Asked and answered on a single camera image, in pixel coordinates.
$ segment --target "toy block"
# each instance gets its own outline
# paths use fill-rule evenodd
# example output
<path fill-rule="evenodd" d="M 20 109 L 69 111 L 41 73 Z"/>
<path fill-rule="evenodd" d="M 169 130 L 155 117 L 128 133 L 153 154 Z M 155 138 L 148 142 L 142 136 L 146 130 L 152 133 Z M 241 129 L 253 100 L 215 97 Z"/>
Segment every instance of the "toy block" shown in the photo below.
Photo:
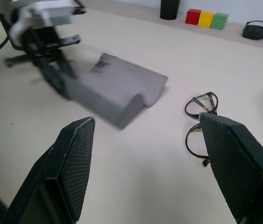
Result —
<path fill-rule="evenodd" d="M 211 22 L 211 28 L 214 29 L 223 29 L 227 23 L 229 15 L 225 13 L 216 13 Z"/>
<path fill-rule="evenodd" d="M 214 12 L 202 11 L 200 14 L 198 26 L 210 27 Z"/>
<path fill-rule="evenodd" d="M 197 25 L 199 22 L 200 13 L 201 13 L 201 10 L 198 10 L 198 9 L 191 8 L 190 10 L 188 10 L 185 23 Z"/>

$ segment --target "table surface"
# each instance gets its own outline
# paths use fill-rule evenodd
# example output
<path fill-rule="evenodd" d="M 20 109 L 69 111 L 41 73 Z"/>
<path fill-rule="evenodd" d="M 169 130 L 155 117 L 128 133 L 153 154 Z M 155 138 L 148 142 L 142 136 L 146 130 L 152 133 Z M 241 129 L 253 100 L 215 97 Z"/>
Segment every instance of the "table surface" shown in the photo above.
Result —
<path fill-rule="evenodd" d="M 169 77 L 159 102 L 123 131 L 59 97 L 31 64 L 7 69 L 3 59 L 20 54 L 10 44 L 0 51 L 0 197 L 6 204 L 60 130 L 93 115 L 92 167 L 79 223 L 235 223 L 211 167 L 185 148 L 197 121 L 184 105 L 213 91 L 218 114 L 244 123 L 263 145 L 263 42 L 255 47 L 157 21 L 94 9 L 60 28 L 83 38 L 65 50 L 82 64 L 105 52 Z M 0 43 L 5 36 L 0 25 Z M 206 153 L 203 144 L 197 147 Z"/>

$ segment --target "white wall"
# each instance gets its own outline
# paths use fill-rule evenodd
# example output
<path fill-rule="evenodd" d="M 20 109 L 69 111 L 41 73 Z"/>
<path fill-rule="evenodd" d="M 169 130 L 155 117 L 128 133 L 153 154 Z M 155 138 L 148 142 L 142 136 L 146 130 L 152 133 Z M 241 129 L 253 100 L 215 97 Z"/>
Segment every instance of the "white wall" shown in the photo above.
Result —
<path fill-rule="evenodd" d="M 160 7 L 161 0 L 114 0 L 149 7 Z M 229 21 L 246 23 L 251 20 L 263 20 L 263 0 L 181 0 L 180 13 L 196 8 L 229 14 Z"/>

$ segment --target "eyeglasses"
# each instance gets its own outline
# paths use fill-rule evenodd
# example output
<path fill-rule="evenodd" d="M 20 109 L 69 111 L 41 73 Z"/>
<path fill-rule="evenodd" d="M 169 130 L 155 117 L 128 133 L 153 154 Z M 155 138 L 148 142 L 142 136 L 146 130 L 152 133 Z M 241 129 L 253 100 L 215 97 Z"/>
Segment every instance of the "eyeglasses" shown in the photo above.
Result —
<path fill-rule="evenodd" d="M 263 39 L 263 21 L 250 21 L 245 24 L 242 36 L 251 40 Z"/>
<path fill-rule="evenodd" d="M 189 117 L 195 120 L 199 120 L 199 114 L 201 112 L 217 114 L 216 111 L 217 111 L 218 104 L 219 104 L 219 100 L 217 96 L 213 92 L 208 92 L 198 97 L 194 97 L 191 101 L 189 101 L 185 106 L 185 113 Z M 192 127 L 187 133 L 186 138 L 185 138 L 186 148 L 195 157 L 204 159 L 203 165 L 204 167 L 207 167 L 207 165 L 210 163 L 209 156 L 199 155 L 197 153 L 194 153 L 188 146 L 189 136 L 194 131 L 202 131 L 200 123 Z"/>

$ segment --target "yellow block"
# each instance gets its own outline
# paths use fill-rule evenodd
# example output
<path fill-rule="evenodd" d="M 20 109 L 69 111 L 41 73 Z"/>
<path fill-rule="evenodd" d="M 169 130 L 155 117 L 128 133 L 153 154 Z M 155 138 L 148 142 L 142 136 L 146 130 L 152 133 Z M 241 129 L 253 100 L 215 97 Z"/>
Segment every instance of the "yellow block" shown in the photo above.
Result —
<path fill-rule="evenodd" d="M 202 11 L 200 14 L 198 26 L 210 27 L 214 12 Z"/>

